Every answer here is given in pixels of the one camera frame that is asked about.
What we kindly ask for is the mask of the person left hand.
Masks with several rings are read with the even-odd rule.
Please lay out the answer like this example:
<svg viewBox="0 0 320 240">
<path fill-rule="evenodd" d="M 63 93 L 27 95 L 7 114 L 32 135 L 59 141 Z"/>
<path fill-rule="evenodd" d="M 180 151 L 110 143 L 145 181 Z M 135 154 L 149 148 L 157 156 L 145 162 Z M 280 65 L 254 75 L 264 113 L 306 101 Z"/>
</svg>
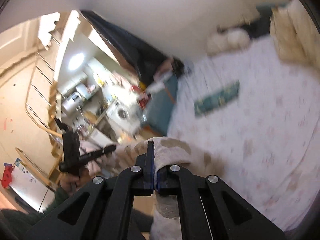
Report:
<svg viewBox="0 0 320 240">
<path fill-rule="evenodd" d="M 75 176 L 69 173 L 63 175 L 60 180 L 60 185 L 63 190 L 69 195 L 73 195 L 78 189 L 82 188 L 91 180 L 89 171 L 87 168 L 83 168 L 79 171 L 79 175 Z"/>
</svg>

